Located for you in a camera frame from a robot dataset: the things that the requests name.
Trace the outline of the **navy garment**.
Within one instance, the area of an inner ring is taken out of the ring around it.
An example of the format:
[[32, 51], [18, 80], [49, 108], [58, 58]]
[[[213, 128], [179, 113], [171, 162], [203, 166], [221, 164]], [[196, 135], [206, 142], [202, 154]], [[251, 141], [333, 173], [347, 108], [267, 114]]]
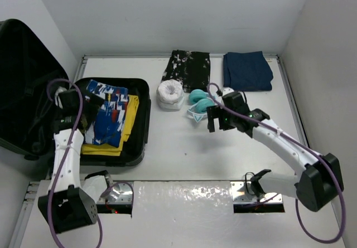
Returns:
[[228, 52], [223, 56], [224, 87], [238, 91], [271, 91], [273, 72], [263, 52]]

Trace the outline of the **blue white patterned shorts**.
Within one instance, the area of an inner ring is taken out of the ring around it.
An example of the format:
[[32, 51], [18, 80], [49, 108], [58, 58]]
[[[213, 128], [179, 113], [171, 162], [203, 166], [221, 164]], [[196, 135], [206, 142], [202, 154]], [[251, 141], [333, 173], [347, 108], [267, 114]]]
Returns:
[[104, 100], [97, 117], [85, 133], [85, 143], [108, 144], [118, 148], [127, 112], [128, 89], [112, 86], [91, 79], [87, 91]]

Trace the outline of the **yellow pants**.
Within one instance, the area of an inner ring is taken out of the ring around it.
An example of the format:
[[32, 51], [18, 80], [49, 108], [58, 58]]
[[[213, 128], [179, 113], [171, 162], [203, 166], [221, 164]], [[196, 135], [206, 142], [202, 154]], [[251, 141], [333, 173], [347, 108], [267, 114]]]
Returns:
[[120, 139], [119, 147], [115, 148], [108, 144], [92, 145], [85, 143], [81, 147], [81, 153], [85, 155], [107, 155], [107, 156], [119, 156], [123, 150], [123, 144], [129, 139], [131, 134], [136, 113], [139, 107], [139, 97], [137, 95], [128, 95], [129, 103], [127, 105], [127, 112], [124, 122], [124, 128]]

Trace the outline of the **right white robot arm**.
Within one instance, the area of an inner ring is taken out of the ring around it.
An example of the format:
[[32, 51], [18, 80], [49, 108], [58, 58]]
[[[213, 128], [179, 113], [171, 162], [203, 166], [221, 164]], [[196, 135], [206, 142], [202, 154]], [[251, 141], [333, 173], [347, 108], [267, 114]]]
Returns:
[[262, 143], [283, 159], [294, 175], [275, 174], [264, 169], [254, 174], [246, 191], [257, 198], [276, 192], [299, 200], [317, 212], [337, 195], [336, 186], [344, 189], [339, 160], [331, 153], [321, 155], [309, 150], [284, 132], [268, 114], [251, 110], [244, 95], [233, 89], [218, 91], [221, 103], [207, 109], [208, 130], [214, 132], [214, 120], [221, 130], [237, 129]]

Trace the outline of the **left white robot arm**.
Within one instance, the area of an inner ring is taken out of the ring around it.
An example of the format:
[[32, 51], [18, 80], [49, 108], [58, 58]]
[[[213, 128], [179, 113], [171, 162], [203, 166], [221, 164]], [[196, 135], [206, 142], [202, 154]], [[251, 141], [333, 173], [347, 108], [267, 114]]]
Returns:
[[107, 189], [105, 174], [80, 180], [80, 156], [86, 131], [104, 100], [89, 92], [59, 87], [54, 97], [58, 113], [53, 124], [55, 158], [49, 191], [38, 208], [51, 231], [60, 234], [97, 222], [97, 202]]

